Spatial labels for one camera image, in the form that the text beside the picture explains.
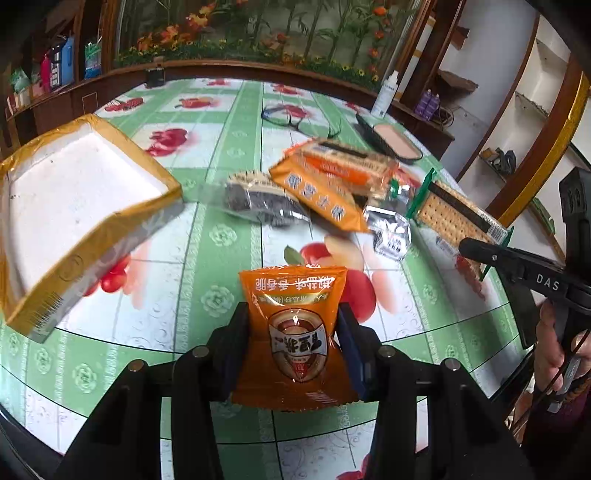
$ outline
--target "screw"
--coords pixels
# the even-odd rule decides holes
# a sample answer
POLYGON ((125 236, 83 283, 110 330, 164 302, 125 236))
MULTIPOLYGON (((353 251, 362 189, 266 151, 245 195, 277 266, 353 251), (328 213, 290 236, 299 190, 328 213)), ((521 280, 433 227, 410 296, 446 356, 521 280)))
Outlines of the screw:
POLYGON ((193 356, 195 358, 205 358, 209 355, 209 348, 205 345, 196 346, 193 349, 193 356))
POLYGON ((378 349, 378 355, 383 358, 392 358, 396 353, 396 349, 392 345, 382 345, 378 349))
POLYGON ((445 366, 448 367, 448 369, 451 370, 452 372, 459 370, 460 367, 462 366, 462 364, 459 361, 457 361, 455 358, 446 358, 444 363, 445 363, 445 366))
POLYGON ((139 372, 140 370, 142 370, 144 367, 144 361, 137 359, 137 360, 132 360, 131 362, 129 362, 127 364, 127 368, 132 371, 132 372, 139 372))

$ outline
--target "white spray bottle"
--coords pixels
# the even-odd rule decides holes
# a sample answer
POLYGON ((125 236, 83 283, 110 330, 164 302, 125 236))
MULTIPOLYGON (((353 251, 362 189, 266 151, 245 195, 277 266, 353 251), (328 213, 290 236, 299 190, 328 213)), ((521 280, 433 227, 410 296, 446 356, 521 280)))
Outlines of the white spray bottle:
POLYGON ((371 114, 378 118, 384 118, 392 99, 398 90, 398 72, 394 70, 392 75, 386 80, 379 90, 378 97, 375 99, 371 114))

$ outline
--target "clear plastic bag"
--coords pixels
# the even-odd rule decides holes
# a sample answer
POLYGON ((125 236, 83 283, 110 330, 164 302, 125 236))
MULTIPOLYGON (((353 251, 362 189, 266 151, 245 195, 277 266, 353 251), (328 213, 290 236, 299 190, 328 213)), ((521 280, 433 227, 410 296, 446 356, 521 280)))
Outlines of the clear plastic bag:
POLYGON ((285 226, 310 221, 310 213, 298 200, 260 171, 231 175, 223 184, 203 184, 197 199, 251 222, 285 226))

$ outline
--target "orange snack bag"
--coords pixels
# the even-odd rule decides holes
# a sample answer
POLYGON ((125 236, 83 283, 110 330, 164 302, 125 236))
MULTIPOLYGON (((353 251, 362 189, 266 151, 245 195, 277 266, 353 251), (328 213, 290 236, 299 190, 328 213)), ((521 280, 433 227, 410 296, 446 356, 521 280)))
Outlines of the orange snack bag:
POLYGON ((250 338, 232 402, 298 411, 358 399, 333 340, 346 278, 312 265, 240 272, 250 338))
POLYGON ((341 230, 369 232, 363 212, 338 178, 309 165, 301 153, 269 169, 272 180, 341 230))
POLYGON ((316 138, 285 150, 286 156, 294 153, 301 153, 318 170, 342 179, 352 193, 365 196, 386 188, 398 169, 394 158, 336 140, 316 138))

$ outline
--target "cracker package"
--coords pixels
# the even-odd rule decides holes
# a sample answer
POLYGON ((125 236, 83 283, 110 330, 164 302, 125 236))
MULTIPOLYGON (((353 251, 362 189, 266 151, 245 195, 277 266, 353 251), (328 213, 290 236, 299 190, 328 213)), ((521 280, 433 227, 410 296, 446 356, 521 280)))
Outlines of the cracker package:
POLYGON ((272 180, 341 230, 368 232, 363 212, 342 182, 310 165, 301 153, 269 169, 272 180))
POLYGON ((335 140, 314 139, 285 151, 286 156, 300 152, 310 165, 345 182, 354 194, 380 195, 398 169, 398 160, 359 150, 335 140))
MULTIPOLYGON (((439 234, 449 246, 449 250, 459 255, 460 241, 475 238, 489 244, 507 246, 512 229, 507 230, 475 203, 444 183, 433 180, 435 170, 425 177, 423 185, 408 206, 406 217, 428 226, 439 234)), ((470 270, 480 279, 488 272, 480 271, 480 264, 462 257, 462 264, 469 265, 470 270)))
POLYGON ((311 265, 240 272, 250 338, 232 402, 299 411, 358 399, 333 340, 346 278, 311 265))

